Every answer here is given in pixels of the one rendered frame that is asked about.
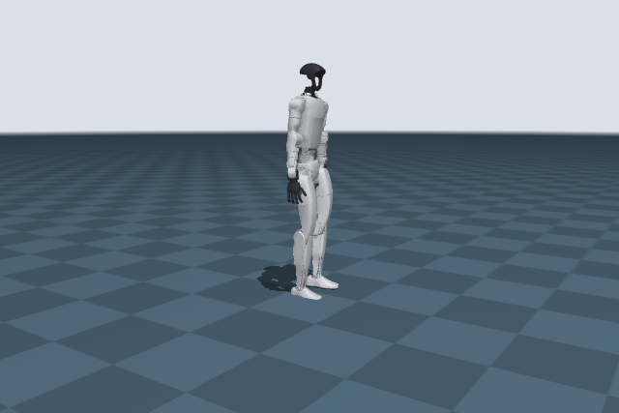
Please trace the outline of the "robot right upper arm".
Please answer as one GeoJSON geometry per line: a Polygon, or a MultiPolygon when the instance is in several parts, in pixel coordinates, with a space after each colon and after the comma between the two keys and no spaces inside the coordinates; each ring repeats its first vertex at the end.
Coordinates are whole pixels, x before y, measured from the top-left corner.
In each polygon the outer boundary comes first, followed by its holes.
{"type": "Polygon", "coordinates": [[[298,129],[301,124],[302,113],[306,108],[306,99],[298,98],[289,101],[289,119],[288,119],[288,134],[295,133],[297,136],[296,145],[300,145],[303,142],[303,137],[298,133],[298,129]]]}

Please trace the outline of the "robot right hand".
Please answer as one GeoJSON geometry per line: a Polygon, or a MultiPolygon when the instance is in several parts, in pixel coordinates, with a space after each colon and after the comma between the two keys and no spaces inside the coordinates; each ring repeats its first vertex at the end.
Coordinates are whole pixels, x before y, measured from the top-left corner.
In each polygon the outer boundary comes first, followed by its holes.
{"type": "Polygon", "coordinates": [[[293,198],[293,193],[294,193],[295,201],[297,204],[299,204],[298,199],[297,199],[297,194],[298,194],[300,202],[303,203],[302,198],[300,196],[300,190],[302,191],[304,196],[307,196],[305,191],[300,186],[300,183],[297,181],[298,179],[299,179],[299,173],[297,169],[296,169],[296,178],[289,178],[287,174],[287,180],[290,181],[287,186],[287,200],[288,202],[292,201],[293,204],[295,203],[294,198],[293,198]],[[291,201],[290,201],[290,193],[291,193],[291,201]]]}

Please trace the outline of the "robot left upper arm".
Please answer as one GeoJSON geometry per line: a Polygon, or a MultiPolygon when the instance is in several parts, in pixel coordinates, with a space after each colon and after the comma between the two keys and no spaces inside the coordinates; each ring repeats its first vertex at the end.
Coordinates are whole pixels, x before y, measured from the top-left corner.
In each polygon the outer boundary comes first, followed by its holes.
{"type": "MultiPolygon", "coordinates": [[[[325,104],[325,118],[324,118],[324,123],[323,123],[323,129],[326,126],[326,117],[327,117],[327,112],[328,112],[328,103],[324,102],[324,104],[325,104]]],[[[321,135],[321,140],[320,140],[320,143],[322,143],[322,144],[326,143],[328,141],[328,138],[329,138],[328,134],[326,132],[324,132],[323,129],[322,129],[322,135],[321,135]]]]}

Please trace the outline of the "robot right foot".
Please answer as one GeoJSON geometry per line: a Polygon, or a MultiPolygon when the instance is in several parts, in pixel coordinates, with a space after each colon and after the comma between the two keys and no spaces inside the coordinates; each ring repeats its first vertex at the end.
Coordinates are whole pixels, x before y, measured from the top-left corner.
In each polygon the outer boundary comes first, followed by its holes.
{"type": "MultiPolygon", "coordinates": [[[[299,287],[298,287],[298,289],[299,289],[299,287]]],[[[304,288],[303,291],[300,291],[300,290],[298,291],[297,290],[297,286],[292,287],[290,294],[301,296],[301,297],[304,297],[304,298],[313,299],[313,300],[319,300],[319,299],[322,298],[322,296],[312,292],[308,288],[304,288]]]]}

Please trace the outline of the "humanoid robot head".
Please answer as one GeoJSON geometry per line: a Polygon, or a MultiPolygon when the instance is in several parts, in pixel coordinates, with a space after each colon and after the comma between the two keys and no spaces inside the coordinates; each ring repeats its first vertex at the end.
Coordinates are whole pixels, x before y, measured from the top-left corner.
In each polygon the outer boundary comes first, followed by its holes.
{"type": "MultiPolygon", "coordinates": [[[[306,74],[308,79],[311,79],[311,87],[306,87],[305,93],[311,93],[311,97],[316,98],[314,95],[314,91],[319,91],[322,86],[322,77],[326,73],[325,69],[320,65],[309,63],[303,66],[300,70],[300,74],[306,74]],[[318,77],[318,86],[316,87],[315,77],[318,77]]],[[[305,96],[305,93],[303,95],[305,96]]],[[[300,95],[301,96],[301,95],[300,95]]],[[[308,95],[307,95],[308,96],[308,95]]]]}

